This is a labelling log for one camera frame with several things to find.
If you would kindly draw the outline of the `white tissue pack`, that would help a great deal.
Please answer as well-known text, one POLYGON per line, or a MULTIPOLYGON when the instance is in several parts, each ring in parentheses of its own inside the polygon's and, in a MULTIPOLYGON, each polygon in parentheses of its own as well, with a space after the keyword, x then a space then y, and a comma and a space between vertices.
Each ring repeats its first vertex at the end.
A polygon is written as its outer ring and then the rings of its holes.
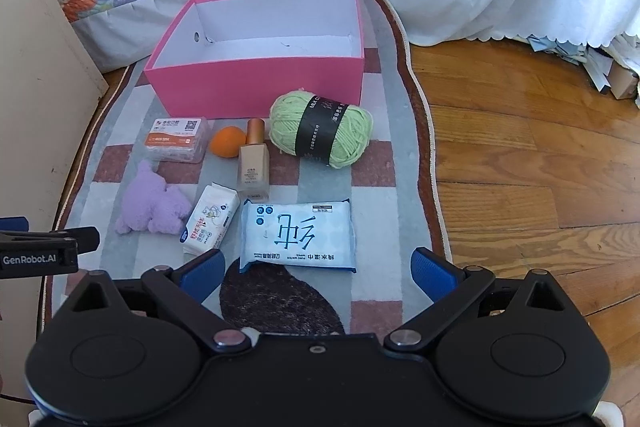
POLYGON ((180 236, 183 251, 198 256, 219 248, 239 205, 237 191, 206 185, 180 236))

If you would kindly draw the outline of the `purple plush toy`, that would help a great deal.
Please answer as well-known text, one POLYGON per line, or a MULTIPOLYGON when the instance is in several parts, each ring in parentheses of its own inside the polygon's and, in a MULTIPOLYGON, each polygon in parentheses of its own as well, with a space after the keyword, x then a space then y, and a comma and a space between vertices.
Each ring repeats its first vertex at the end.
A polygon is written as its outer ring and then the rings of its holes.
POLYGON ((192 204, 178 186, 169 185, 147 160, 138 165, 122 195, 115 231, 180 235, 192 204))

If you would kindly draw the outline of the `blue wet wipes pack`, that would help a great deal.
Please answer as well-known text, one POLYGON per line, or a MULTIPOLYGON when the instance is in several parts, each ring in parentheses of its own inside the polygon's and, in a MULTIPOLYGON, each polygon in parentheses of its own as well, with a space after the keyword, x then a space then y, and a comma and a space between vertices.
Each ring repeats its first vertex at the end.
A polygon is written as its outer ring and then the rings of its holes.
POLYGON ((240 270, 246 271, 255 262, 355 272, 356 239, 349 200, 244 202, 240 270))

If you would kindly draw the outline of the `foundation bottle gold cap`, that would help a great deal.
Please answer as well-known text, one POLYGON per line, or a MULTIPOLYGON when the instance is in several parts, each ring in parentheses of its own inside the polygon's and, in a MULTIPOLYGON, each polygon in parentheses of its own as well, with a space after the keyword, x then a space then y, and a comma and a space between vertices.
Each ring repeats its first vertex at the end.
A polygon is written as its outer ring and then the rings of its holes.
POLYGON ((265 142, 265 121, 247 121, 245 144, 240 147, 238 191, 252 202, 265 202, 269 197, 269 150, 265 142))

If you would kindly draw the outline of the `clear cotton swab box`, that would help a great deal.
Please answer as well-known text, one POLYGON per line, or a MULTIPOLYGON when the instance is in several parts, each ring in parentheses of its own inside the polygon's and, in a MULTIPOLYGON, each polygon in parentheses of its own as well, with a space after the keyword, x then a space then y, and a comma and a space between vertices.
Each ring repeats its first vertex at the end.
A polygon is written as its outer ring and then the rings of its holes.
POLYGON ((197 164, 205 155, 209 125, 205 118, 157 118, 144 140, 154 161, 197 164))

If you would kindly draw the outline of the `orange makeup sponge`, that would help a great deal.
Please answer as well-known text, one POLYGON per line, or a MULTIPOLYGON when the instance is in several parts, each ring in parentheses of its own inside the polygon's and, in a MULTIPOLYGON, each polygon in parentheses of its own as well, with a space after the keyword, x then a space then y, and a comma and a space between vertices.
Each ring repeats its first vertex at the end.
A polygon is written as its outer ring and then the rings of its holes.
POLYGON ((209 141, 209 152, 221 158, 239 156, 246 143, 246 133, 239 127, 227 126, 217 131, 209 141))

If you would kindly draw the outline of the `green yarn ball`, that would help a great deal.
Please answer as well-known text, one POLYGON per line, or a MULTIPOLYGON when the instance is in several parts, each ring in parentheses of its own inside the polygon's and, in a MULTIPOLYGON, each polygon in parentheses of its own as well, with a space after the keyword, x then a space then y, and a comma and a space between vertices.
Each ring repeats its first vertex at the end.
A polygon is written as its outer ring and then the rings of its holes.
POLYGON ((279 96, 271 105, 269 120, 270 141, 281 152, 334 169, 355 164, 373 131, 367 110, 303 90, 279 96))

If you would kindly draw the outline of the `checkered floor rug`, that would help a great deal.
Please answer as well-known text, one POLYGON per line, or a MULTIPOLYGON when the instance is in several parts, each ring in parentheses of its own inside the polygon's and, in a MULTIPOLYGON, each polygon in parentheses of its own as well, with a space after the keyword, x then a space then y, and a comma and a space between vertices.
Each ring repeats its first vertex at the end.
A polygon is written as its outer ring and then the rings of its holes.
MULTIPOLYGON (((435 191, 435 138, 430 109, 410 67, 408 43, 385 0, 358 0, 364 37, 361 104, 373 118, 371 141, 354 165, 334 169, 271 147, 270 198, 278 204, 348 200, 355 231, 353 270, 253 263, 239 267, 241 225, 233 222, 221 249, 226 276, 206 306, 235 326, 292 334, 373 333, 384 336, 425 309, 410 258, 426 247, 450 247, 435 191)), ((188 255, 174 236, 120 235, 122 195, 145 158, 143 141, 164 115, 141 64, 118 74, 80 154, 62 202, 63 228, 92 225, 101 235, 82 271, 115 279, 155 265, 178 267, 188 255)))

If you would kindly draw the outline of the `pink cardboard box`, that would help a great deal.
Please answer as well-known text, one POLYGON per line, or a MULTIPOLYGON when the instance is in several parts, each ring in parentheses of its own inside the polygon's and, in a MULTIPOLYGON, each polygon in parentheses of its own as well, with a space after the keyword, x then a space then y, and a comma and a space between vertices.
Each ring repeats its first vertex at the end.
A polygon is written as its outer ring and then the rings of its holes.
POLYGON ((357 105, 363 69, 358 0, 190 0, 144 73, 169 116, 234 119, 296 90, 357 105))

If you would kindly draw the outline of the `papers under bed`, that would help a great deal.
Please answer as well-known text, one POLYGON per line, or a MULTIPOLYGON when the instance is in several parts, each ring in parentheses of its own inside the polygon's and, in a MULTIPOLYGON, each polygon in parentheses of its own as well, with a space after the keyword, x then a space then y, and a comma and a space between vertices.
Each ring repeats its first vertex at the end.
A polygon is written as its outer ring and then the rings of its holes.
POLYGON ((616 100, 634 100, 639 105, 639 37, 620 35, 608 46, 592 48, 529 36, 522 39, 534 52, 556 55, 582 66, 598 92, 610 92, 616 100))

